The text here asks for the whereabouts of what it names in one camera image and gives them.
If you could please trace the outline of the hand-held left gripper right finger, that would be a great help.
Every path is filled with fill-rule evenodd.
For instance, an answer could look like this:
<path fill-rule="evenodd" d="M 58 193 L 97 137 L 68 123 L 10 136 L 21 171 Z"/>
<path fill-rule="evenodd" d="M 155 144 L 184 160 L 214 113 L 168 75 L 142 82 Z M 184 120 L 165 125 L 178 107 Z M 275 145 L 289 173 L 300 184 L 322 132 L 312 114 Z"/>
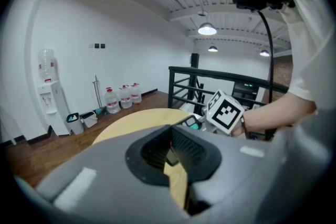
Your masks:
<path fill-rule="evenodd" d="M 215 145 L 222 161 L 210 179 L 192 184 L 208 204 L 183 223 L 308 223 L 332 190 L 333 115 L 317 114 L 276 133 L 271 142 L 191 129 Z"/>

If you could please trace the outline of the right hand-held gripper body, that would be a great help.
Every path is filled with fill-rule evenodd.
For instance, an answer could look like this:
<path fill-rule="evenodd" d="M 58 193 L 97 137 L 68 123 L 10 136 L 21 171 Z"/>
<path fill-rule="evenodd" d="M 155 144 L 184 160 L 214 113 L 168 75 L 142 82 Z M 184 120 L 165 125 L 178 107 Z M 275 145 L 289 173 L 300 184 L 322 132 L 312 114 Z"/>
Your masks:
<path fill-rule="evenodd" d="M 201 130 L 232 136 L 244 112 L 245 109 L 236 99 L 218 89 L 202 108 L 203 116 L 199 119 L 202 122 Z"/>

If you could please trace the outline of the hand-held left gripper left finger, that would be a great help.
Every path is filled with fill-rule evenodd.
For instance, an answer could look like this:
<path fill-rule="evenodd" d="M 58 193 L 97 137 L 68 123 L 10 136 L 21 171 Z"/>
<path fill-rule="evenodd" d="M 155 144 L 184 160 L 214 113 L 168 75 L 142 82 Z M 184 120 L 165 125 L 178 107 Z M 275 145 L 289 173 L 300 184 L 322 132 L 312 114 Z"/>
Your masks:
<path fill-rule="evenodd" d="M 168 187 L 143 183 L 128 169 L 131 143 L 157 127 L 88 147 L 52 171 L 35 203 L 52 223 L 179 223 L 189 218 Z"/>

